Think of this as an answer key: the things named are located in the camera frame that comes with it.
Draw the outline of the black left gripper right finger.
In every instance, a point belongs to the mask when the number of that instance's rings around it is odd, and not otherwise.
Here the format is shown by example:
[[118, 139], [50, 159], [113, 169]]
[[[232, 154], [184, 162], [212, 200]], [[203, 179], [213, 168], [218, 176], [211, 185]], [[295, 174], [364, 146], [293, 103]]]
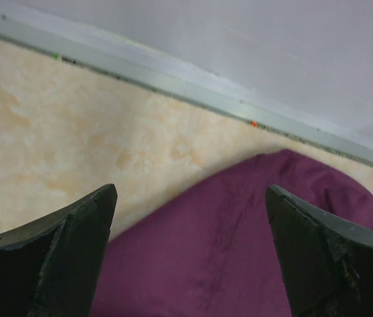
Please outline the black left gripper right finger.
[[293, 316], [373, 316], [373, 230], [279, 186], [265, 204]]

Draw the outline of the purple cloth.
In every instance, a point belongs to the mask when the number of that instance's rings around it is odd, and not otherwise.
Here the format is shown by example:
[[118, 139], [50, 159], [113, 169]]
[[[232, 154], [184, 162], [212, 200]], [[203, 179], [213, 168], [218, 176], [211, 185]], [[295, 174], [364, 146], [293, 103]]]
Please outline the purple cloth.
[[278, 185], [373, 230], [373, 195], [299, 153], [258, 155], [196, 184], [106, 248], [92, 316], [289, 316], [265, 208]]

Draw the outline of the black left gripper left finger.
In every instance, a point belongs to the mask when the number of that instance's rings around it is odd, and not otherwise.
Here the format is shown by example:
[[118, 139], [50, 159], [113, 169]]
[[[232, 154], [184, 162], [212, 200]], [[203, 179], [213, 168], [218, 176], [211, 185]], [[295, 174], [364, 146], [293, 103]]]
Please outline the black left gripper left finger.
[[90, 314], [117, 198], [106, 184], [0, 233], [0, 316]]

